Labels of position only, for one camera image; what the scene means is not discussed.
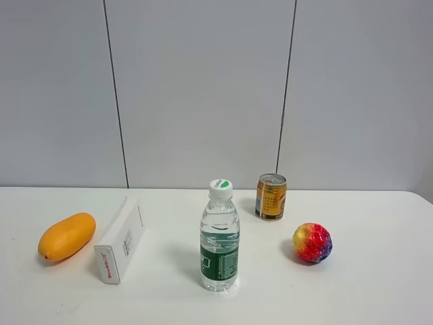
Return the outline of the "yellow mango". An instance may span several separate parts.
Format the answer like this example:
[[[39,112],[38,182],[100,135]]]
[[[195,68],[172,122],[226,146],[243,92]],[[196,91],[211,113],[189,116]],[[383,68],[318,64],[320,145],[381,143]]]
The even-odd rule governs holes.
[[[38,253],[50,262],[63,261],[80,251],[92,239],[95,230],[92,215],[72,215],[45,231],[39,240]]]

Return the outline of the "gold drink can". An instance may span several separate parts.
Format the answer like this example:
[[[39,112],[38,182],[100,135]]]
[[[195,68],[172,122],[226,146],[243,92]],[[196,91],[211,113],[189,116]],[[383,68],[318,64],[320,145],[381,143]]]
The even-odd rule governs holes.
[[[258,179],[255,215],[265,221],[282,219],[287,194],[286,178],[276,173],[265,173]]]

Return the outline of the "clear water bottle green label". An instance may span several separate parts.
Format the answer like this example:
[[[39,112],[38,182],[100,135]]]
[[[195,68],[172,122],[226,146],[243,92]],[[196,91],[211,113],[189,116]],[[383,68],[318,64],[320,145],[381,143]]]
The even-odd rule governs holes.
[[[203,285],[213,292],[231,288],[237,280],[240,219],[232,201],[233,184],[215,179],[200,221],[200,269]]]

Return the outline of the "rainbow spiky ball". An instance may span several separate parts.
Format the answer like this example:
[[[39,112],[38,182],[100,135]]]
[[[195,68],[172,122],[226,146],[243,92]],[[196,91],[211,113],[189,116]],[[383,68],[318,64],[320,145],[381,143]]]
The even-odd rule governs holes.
[[[303,223],[292,236],[295,253],[309,263],[320,263],[330,255],[333,244],[329,232],[318,223]]]

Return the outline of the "white cardboard box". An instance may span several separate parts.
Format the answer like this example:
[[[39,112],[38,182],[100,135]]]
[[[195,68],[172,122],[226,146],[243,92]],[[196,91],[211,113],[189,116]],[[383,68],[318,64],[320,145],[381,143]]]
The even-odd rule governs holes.
[[[101,240],[93,246],[104,284],[119,285],[129,269],[145,224],[137,197],[126,197]]]

